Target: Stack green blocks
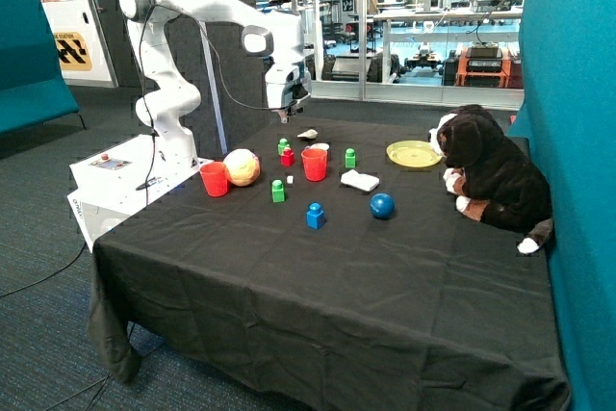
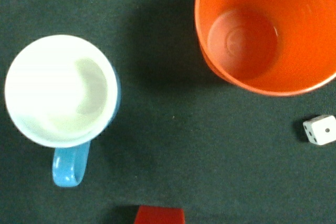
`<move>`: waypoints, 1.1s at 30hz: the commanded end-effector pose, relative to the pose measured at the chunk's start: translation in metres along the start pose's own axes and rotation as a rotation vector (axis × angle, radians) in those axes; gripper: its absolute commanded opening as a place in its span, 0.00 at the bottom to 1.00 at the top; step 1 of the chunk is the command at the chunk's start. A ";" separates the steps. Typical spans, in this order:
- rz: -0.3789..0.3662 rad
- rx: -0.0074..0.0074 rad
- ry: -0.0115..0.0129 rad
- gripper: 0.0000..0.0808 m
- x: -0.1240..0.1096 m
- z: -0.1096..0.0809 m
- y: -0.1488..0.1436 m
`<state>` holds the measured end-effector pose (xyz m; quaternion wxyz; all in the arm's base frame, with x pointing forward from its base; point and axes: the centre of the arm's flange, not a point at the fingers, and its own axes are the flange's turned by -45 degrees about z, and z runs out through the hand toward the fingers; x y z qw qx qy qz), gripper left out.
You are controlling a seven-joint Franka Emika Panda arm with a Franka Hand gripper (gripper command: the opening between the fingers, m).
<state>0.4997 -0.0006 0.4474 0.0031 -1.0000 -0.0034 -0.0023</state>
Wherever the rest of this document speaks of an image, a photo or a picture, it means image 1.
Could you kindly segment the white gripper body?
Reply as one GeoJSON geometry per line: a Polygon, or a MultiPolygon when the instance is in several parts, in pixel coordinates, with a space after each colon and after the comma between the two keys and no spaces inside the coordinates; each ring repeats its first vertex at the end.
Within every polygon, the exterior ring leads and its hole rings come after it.
{"type": "Polygon", "coordinates": [[[271,111],[301,105],[312,93],[311,75],[304,63],[273,64],[266,72],[266,96],[271,111]]]}

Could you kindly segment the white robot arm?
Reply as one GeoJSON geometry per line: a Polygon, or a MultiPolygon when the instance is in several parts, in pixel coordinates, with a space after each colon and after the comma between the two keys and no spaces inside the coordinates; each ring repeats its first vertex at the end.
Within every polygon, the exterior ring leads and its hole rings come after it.
{"type": "Polygon", "coordinates": [[[137,114],[156,133],[156,152],[167,171],[197,166],[193,133],[180,118],[201,102],[200,91],[180,74],[171,56],[165,35],[171,19],[185,15],[195,21],[242,26],[245,53],[273,60],[265,75],[267,102],[269,109],[282,118],[300,108],[311,95],[298,13],[262,13],[240,0],[119,0],[119,6],[141,72],[158,86],[138,101],[137,114]]]}

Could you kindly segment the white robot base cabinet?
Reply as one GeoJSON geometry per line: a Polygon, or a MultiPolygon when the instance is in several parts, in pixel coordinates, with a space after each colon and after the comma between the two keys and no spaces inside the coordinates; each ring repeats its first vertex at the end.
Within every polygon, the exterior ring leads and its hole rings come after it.
{"type": "Polygon", "coordinates": [[[158,137],[138,135],[72,164],[76,190],[67,200],[88,248],[210,162],[169,156],[158,137]]]}

